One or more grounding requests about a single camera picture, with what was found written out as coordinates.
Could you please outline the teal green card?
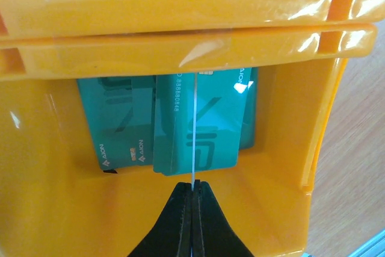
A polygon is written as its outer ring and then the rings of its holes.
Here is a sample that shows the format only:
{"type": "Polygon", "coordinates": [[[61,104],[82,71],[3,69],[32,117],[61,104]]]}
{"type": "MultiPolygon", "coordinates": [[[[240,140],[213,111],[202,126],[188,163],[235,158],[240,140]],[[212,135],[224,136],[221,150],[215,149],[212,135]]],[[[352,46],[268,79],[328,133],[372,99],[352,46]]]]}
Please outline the teal green card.
{"type": "Polygon", "coordinates": [[[194,191],[195,184],[195,165],[196,165],[196,123],[197,123],[197,86],[198,76],[194,74],[194,90],[193,90],[193,111],[192,111],[192,170],[191,170],[191,189],[194,191]]]}

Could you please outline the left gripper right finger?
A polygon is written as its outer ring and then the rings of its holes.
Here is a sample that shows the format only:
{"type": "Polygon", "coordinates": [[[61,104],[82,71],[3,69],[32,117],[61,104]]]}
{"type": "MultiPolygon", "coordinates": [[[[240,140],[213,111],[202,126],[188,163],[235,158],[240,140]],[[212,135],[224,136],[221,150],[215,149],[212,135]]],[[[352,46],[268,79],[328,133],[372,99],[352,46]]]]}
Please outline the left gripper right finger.
{"type": "Polygon", "coordinates": [[[196,180],[192,196],[193,256],[253,256],[230,227],[208,182],[196,180]]]}

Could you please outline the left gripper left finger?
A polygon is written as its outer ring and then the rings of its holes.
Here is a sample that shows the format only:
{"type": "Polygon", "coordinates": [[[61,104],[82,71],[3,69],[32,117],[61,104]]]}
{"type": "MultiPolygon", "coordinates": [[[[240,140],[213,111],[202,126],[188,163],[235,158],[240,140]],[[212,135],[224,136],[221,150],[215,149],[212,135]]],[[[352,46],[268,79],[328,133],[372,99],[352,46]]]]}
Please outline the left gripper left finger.
{"type": "Polygon", "coordinates": [[[192,188],[179,182],[149,233],[129,256],[191,256],[192,188]]]}

